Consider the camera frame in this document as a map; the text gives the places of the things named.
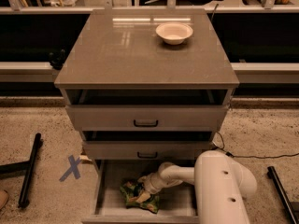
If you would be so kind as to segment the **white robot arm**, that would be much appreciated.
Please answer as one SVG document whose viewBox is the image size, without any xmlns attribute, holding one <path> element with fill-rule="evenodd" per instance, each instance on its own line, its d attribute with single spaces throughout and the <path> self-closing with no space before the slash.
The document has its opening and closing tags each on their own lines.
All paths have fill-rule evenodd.
<svg viewBox="0 0 299 224">
<path fill-rule="evenodd" d="M 250 224 L 243 200 L 257 190 L 253 173 L 219 151 L 206 151 L 193 167 L 164 162 L 155 173 L 140 177 L 136 201 L 143 203 L 162 189 L 186 182 L 194 185 L 199 224 Z"/>
</svg>

